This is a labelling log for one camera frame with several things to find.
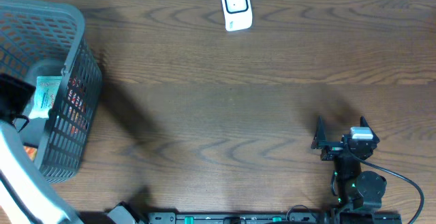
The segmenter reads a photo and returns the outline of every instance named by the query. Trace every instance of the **basket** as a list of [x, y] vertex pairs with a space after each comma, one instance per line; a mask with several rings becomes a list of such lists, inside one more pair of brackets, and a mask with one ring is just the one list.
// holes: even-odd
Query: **basket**
[[32, 85], [36, 76], [62, 76], [49, 118], [31, 120], [20, 132], [31, 136], [23, 142], [37, 147], [34, 163], [48, 182], [76, 175], [102, 89], [84, 26], [71, 5], [0, 0], [0, 74]]

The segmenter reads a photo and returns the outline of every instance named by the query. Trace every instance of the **wooden table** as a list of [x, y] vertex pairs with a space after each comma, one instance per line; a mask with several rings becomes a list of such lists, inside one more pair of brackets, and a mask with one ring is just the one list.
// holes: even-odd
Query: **wooden table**
[[[105, 72], [82, 168], [53, 185], [77, 210], [325, 208], [315, 118], [338, 140], [364, 115], [381, 138], [369, 161], [415, 180], [434, 223], [436, 0], [251, 0], [234, 33], [220, 0], [46, 1], [83, 12]], [[408, 222], [418, 193], [383, 176], [383, 210]]]

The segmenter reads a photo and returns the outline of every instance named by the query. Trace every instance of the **wood grain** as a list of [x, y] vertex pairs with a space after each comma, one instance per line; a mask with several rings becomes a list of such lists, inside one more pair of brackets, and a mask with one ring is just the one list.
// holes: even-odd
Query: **wood grain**
[[[339, 139], [364, 115], [369, 161], [415, 180], [417, 223], [436, 219], [436, 0], [251, 0], [235, 33], [220, 0], [46, 1], [82, 11], [105, 73], [82, 168], [53, 185], [78, 210], [325, 208], [315, 118]], [[383, 210], [407, 222], [418, 193], [383, 175]]]

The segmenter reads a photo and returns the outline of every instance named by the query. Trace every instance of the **white and green packet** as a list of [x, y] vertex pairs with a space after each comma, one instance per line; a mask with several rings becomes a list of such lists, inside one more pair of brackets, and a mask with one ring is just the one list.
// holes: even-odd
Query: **white and green packet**
[[48, 118], [48, 111], [55, 103], [57, 90], [61, 84], [62, 77], [37, 77], [36, 91], [33, 96], [33, 108], [29, 118]]

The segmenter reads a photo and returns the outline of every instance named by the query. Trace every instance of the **white device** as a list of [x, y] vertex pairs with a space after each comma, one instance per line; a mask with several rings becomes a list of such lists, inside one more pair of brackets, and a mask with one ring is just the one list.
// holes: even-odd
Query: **white device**
[[221, 0], [223, 4], [225, 29], [237, 31], [251, 27], [253, 12], [250, 0]]

